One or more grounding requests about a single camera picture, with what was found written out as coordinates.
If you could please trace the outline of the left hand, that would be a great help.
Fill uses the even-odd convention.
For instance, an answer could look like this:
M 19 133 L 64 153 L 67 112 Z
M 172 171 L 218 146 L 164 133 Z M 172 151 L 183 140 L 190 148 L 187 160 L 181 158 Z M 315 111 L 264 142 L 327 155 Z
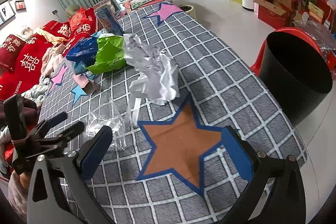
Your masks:
M 11 174 L 10 178 L 17 185 L 20 185 L 23 189 L 28 190 L 31 181 L 31 172 L 23 172 L 17 174 L 15 171 Z

